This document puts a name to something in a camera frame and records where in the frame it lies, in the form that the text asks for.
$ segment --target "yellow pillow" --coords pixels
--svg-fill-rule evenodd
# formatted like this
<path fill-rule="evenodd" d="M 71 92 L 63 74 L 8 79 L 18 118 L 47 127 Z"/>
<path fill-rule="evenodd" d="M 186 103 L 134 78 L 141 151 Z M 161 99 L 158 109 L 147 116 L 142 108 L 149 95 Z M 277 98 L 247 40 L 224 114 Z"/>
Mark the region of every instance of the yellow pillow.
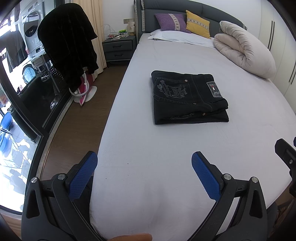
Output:
<path fill-rule="evenodd" d="M 209 26 L 210 22 L 186 10 L 187 27 L 186 29 L 194 34 L 198 34 L 207 39 L 210 39 Z"/>

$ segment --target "metal rivet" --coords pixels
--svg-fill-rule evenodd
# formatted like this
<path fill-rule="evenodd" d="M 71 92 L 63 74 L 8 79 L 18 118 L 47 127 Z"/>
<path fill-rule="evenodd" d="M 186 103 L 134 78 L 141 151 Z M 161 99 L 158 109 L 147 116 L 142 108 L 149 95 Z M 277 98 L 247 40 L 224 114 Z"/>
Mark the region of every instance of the metal rivet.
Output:
<path fill-rule="evenodd" d="M 63 179 L 65 179 L 65 177 L 66 177 L 65 174 L 60 174 L 60 175 L 57 176 L 57 178 L 58 178 L 59 180 L 63 180 Z"/>
<path fill-rule="evenodd" d="M 252 181 L 253 181 L 254 183 L 257 183 L 257 182 L 258 182 L 258 178 L 256 178 L 256 177 L 252 177 Z"/>
<path fill-rule="evenodd" d="M 34 178 L 31 179 L 31 183 L 35 183 L 37 181 L 38 181 L 38 178 L 36 178 L 36 177 L 34 177 Z"/>
<path fill-rule="evenodd" d="M 229 174 L 225 174 L 225 175 L 224 175 L 224 178 L 225 178 L 226 180 L 230 180 L 230 179 L 231 179 L 231 175 L 229 175 Z"/>

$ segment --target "beige duvet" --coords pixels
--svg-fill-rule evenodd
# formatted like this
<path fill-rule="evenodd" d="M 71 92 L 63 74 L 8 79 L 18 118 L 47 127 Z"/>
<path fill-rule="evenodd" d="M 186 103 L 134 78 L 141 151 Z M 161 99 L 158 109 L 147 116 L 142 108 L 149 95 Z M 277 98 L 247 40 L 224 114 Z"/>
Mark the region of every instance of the beige duvet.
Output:
<path fill-rule="evenodd" d="M 242 69 L 268 79 L 276 74 L 270 51 L 254 35 L 227 21 L 220 22 L 222 34 L 216 34 L 216 48 Z"/>

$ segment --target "gray nightstand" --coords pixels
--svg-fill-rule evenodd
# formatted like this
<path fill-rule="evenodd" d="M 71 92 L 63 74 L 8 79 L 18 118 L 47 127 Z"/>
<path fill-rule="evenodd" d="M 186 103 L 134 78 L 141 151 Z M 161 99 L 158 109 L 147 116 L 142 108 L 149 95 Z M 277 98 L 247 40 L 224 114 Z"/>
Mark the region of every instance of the gray nightstand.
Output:
<path fill-rule="evenodd" d="M 117 40 L 106 39 L 103 43 L 106 62 L 131 60 L 136 50 L 136 36 Z"/>

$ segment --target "throw pillow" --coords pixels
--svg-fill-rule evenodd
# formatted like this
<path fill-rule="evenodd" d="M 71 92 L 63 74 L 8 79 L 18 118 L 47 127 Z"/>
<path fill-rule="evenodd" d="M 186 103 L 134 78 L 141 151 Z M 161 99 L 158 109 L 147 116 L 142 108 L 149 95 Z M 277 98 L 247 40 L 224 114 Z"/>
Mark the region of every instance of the throw pillow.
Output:
<path fill-rule="evenodd" d="M 189 31 L 194 34 L 210 39 L 210 22 L 186 10 L 187 13 L 187 27 Z"/>
<path fill-rule="evenodd" d="M 186 23 L 182 14 L 156 13 L 155 17 L 162 31 L 181 31 L 191 33 L 186 29 Z"/>

